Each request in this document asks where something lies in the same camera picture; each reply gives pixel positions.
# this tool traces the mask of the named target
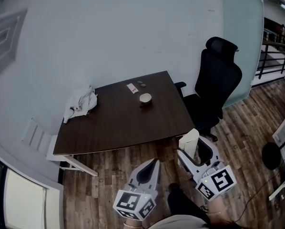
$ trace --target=black shoe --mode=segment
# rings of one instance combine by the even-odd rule
[[[168,186],[169,193],[171,193],[172,191],[175,191],[175,190],[181,190],[180,186],[178,184],[176,184],[176,183],[171,183]]]

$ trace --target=mesh backrest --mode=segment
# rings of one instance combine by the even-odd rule
[[[220,54],[225,61],[234,62],[234,54],[238,47],[220,37],[212,37],[206,43],[206,48]]]
[[[217,111],[222,109],[241,78],[242,72],[235,63],[226,61],[214,50],[204,49],[195,91],[205,103]]]

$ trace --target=black disc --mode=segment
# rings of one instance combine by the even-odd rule
[[[267,143],[262,149],[262,161],[266,168],[274,170],[280,165],[281,153],[276,143]]]

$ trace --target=cup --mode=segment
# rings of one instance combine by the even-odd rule
[[[144,107],[146,105],[149,105],[152,102],[152,97],[150,94],[143,94],[139,97],[140,107]]]

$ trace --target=crumpled white fabric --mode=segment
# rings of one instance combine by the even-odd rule
[[[66,103],[63,122],[66,124],[71,118],[87,115],[96,105],[97,95],[91,85],[75,90]]]

